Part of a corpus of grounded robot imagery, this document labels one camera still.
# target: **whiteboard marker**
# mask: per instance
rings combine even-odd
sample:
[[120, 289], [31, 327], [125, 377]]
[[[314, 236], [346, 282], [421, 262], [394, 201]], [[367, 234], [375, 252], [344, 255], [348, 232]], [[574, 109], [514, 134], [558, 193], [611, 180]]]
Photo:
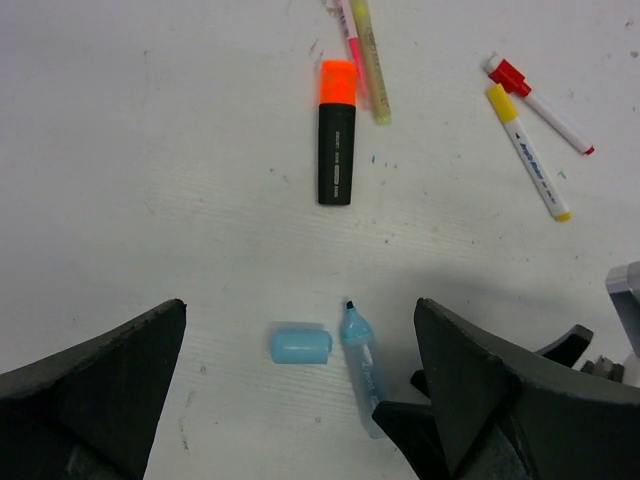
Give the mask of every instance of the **whiteboard marker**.
[[515, 93], [549, 125], [567, 140], [573, 148], [583, 155], [591, 155], [595, 148], [591, 142], [576, 130], [567, 120], [558, 115], [539, 93], [533, 91], [522, 73], [504, 58], [494, 55], [484, 65], [489, 78], [496, 83], [501, 83], [507, 93]]
[[569, 220], [571, 218], [569, 207], [560, 198], [558, 191], [551, 182], [551, 177], [542, 166], [538, 153], [533, 148], [524, 128], [522, 128], [522, 122], [518, 118], [516, 107], [504, 87], [501, 84], [491, 87], [487, 90], [487, 97], [489, 97], [489, 101], [498, 114], [498, 118], [500, 118], [520, 158], [527, 167], [527, 171], [536, 184], [551, 216], [558, 222]]

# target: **light blue cap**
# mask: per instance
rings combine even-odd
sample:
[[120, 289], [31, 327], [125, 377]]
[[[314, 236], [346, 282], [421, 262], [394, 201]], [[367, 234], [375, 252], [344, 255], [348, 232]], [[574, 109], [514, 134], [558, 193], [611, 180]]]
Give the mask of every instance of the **light blue cap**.
[[324, 330], [281, 328], [271, 337], [271, 358], [274, 363], [326, 365], [332, 346]]

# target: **orange highlighter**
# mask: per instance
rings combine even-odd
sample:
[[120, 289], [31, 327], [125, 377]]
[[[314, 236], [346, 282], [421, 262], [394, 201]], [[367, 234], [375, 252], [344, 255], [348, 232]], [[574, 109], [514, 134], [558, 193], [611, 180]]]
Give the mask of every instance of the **orange highlighter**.
[[318, 203], [349, 205], [356, 127], [356, 66], [322, 63], [318, 111]]

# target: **yellow highlighter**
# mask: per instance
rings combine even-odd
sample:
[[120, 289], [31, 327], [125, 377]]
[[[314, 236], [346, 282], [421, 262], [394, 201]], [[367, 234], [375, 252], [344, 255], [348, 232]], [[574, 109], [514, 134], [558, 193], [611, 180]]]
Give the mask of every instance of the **yellow highlighter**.
[[524, 131], [522, 122], [518, 118], [516, 107], [504, 87], [501, 84], [491, 87], [487, 90], [487, 97], [489, 97], [489, 101], [504, 125], [511, 142], [513, 142], [525, 167], [527, 167], [527, 171], [531, 175], [533, 183], [536, 184], [549, 212], [558, 222], [569, 220], [571, 218], [569, 207], [560, 197], [558, 190], [551, 182], [551, 177], [549, 177], [542, 163], [540, 163], [538, 152], [535, 151], [529, 136]]
[[373, 35], [373, 27], [371, 26], [369, 5], [367, 0], [350, 0], [350, 2], [358, 30], [364, 64], [367, 69], [373, 116], [378, 124], [386, 125], [391, 123], [391, 107], [389, 106], [387, 89], [382, 78], [382, 67], [380, 66], [380, 57], [376, 47], [376, 38]]

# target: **black highlighter body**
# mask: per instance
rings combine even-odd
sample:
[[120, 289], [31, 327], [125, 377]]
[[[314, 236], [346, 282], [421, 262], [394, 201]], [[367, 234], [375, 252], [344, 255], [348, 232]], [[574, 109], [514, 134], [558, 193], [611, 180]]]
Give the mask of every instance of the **black highlighter body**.
[[349, 205], [356, 107], [323, 103], [318, 113], [318, 203]]

